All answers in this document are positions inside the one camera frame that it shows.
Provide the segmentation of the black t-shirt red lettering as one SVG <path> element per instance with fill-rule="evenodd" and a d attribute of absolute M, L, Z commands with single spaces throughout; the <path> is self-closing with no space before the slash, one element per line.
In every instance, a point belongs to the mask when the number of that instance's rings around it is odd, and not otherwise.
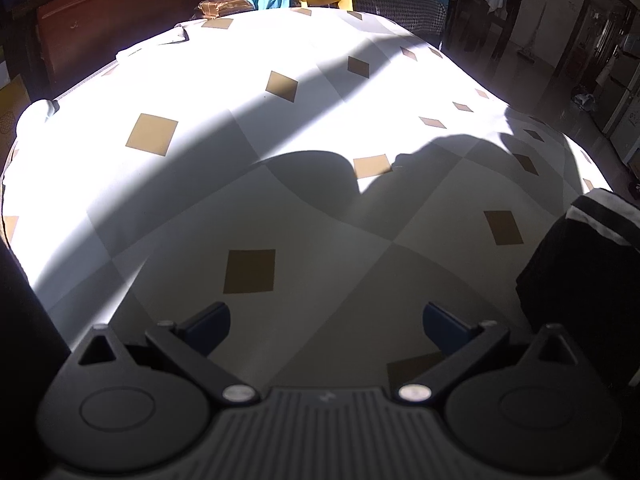
<path fill-rule="evenodd" d="M 516 279 L 530 327 L 561 325 L 583 358 L 639 359 L 639 208 L 604 188 L 578 196 Z"/>

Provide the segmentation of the white checkered tablecloth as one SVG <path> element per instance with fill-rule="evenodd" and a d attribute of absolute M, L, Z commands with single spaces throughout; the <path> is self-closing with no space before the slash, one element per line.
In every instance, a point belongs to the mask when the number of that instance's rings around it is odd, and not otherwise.
<path fill-rule="evenodd" d="M 24 111 L 4 236 L 70 345 L 216 301 L 259 389 L 386 386 L 422 311 L 523 325 L 515 281 L 579 195 L 568 136 L 372 14 L 190 21 Z"/>

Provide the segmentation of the dark wooden dining chair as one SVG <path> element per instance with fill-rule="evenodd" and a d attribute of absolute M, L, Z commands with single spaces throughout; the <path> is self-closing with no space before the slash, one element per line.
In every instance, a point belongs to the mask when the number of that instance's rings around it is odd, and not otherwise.
<path fill-rule="evenodd" d="M 491 58 L 502 58 L 518 21 L 524 0 L 449 0 L 444 46 L 448 49 L 456 27 L 462 25 L 461 40 L 465 41 L 464 50 L 474 52 L 484 47 L 492 25 L 500 29 Z"/>

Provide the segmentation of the checkered grey sofa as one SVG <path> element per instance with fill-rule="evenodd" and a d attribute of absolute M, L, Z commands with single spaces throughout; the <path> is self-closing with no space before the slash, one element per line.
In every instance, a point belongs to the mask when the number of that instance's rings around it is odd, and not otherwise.
<path fill-rule="evenodd" d="M 354 10 L 381 15 L 439 48 L 447 8 L 438 0 L 352 0 Z"/>

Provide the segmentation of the brown snack bag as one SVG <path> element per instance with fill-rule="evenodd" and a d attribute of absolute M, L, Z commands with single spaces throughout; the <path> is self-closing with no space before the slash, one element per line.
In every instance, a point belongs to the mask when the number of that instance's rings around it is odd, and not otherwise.
<path fill-rule="evenodd" d="M 198 10 L 204 18 L 222 18 L 223 16 L 254 11 L 254 4 L 248 0 L 203 0 Z"/>

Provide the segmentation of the brown wooden cabinet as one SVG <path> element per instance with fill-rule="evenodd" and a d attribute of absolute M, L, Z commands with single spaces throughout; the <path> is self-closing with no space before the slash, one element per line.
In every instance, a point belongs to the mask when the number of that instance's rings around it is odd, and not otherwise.
<path fill-rule="evenodd" d="M 192 16 L 203 0 L 1 0 L 9 76 L 33 99 L 78 84 L 118 51 Z"/>

